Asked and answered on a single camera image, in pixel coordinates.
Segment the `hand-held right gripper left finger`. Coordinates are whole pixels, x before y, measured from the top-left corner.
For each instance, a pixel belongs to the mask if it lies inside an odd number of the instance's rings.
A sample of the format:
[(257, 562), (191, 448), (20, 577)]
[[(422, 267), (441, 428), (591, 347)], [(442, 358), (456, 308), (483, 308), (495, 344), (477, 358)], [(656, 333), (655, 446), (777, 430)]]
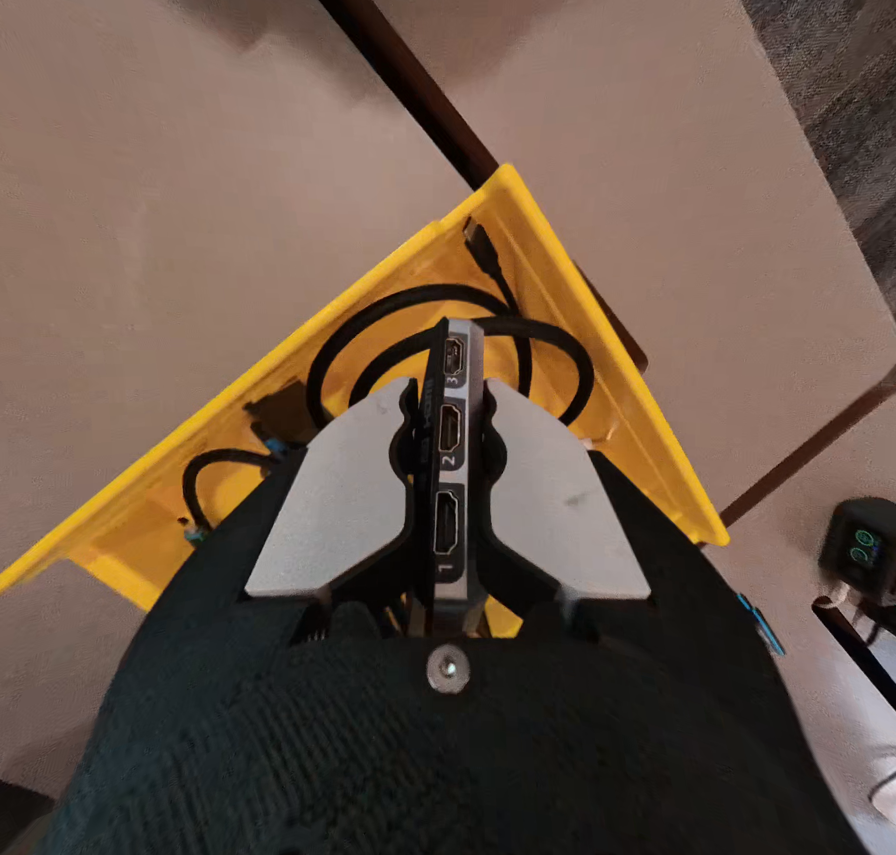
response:
[(312, 440), (246, 582), (249, 596), (335, 592), (337, 582), (399, 542), (412, 496), (396, 446), (418, 391), (416, 379), (398, 378)]

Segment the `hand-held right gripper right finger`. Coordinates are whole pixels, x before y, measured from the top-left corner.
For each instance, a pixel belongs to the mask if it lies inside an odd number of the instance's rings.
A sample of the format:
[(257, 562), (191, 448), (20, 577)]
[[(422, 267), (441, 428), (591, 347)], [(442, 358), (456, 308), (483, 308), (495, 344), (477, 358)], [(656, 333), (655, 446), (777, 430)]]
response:
[(587, 448), (503, 381), (484, 393), (506, 461), (489, 496), (497, 542), (556, 583), (560, 602), (645, 601), (651, 588)]

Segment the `black hdmi switch with cable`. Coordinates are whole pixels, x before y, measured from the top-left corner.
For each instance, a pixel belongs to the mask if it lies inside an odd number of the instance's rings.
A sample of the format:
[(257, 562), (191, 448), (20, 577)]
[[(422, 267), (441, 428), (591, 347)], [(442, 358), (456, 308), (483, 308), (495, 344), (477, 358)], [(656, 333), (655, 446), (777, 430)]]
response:
[(479, 270), (500, 291), (495, 296), (461, 283), (428, 283), (389, 294), (344, 321), (314, 357), (307, 379), (308, 413), (316, 428), (330, 419), (322, 406), (330, 366), (367, 328), (390, 315), (435, 302), (454, 301), (484, 308), (477, 320), (442, 318), (383, 351), (357, 378), (350, 405), (362, 389), (389, 368), (419, 352), (427, 353), (419, 404), (413, 416), (412, 473), (420, 548), (426, 559), (415, 593), (425, 609), (428, 633), (457, 634), (487, 596), (518, 616), (554, 601), (559, 582), (531, 561), (498, 542), (491, 530), (490, 496), (506, 449), (497, 433), (484, 429), (495, 413), (485, 387), (485, 341), (508, 337), (518, 364), (518, 392), (532, 389), (531, 341), (556, 347), (577, 371), (574, 396), (559, 421), (568, 427), (592, 394), (595, 371), (587, 350), (553, 323), (525, 318), (504, 276), (485, 227), (469, 217), (462, 230), (465, 248)]

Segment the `yellow plastic bin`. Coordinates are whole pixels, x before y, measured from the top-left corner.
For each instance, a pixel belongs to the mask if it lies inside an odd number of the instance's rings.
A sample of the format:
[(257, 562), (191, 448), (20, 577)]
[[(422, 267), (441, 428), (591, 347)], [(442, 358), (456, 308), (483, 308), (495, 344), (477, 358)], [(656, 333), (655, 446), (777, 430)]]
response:
[(572, 432), (631, 480), (695, 544), (730, 535), (641, 372), (544, 213), (510, 165), (399, 247), (2, 571), (1, 591), (69, 560), (148, 611), (193, 552), (184, 533), (182, 474), (214, 448), (250, 445), (246, 406), (306, 383), (313, 358), (343, 322), (393, 292), (474, 286), (462, 228), (472, 218), (497, 247), (523, 314), (556, 324), (588, 351), (595, 392)]

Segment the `small blue and grey box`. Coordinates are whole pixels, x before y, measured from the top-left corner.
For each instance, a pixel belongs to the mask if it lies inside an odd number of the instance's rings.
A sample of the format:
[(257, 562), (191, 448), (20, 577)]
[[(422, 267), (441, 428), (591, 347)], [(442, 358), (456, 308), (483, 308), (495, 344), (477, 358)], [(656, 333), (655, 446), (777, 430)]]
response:
[(735, 596), (739, 604), (749, 614), (757, 633), (763, 639), (769, 652), (778, 658), (784, 658), (786, 656), (786, 650), (760, 609), (756, 607), (744, 593), (737, 592)]

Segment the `black device with green display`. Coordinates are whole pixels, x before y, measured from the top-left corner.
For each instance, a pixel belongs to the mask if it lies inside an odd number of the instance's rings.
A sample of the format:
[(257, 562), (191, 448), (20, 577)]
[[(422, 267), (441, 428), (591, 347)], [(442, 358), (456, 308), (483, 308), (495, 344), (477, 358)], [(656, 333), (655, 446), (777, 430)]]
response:
[(895, 502), (851, 498), (835, 507), (820, 568), (877, 606), (895, 603)]

